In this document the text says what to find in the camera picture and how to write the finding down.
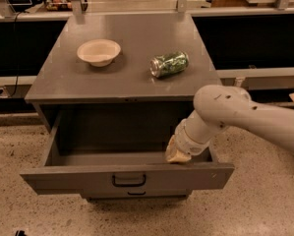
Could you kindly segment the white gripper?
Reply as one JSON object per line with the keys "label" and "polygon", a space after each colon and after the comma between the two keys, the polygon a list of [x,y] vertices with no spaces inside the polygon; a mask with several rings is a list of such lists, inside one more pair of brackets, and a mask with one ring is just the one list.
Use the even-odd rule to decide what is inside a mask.
{"label": "white gripper", "polygon": [[209,141],[210,132],[202,119],[183,119],[168,142],[165,159],[169,163],[188,162],[192,156],[200,155]]}

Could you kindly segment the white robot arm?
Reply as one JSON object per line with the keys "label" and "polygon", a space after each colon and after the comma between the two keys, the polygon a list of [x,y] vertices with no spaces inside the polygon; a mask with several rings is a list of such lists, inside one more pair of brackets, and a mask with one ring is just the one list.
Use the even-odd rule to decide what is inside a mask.
{"label": "white robot arm", "polygon": [[169,163],[188,162],[228,127],[238,127],[294,152],[294,110],[252,101],[243,88],[208,85],[193,100],[194,111],[180,122],[165,152]]}

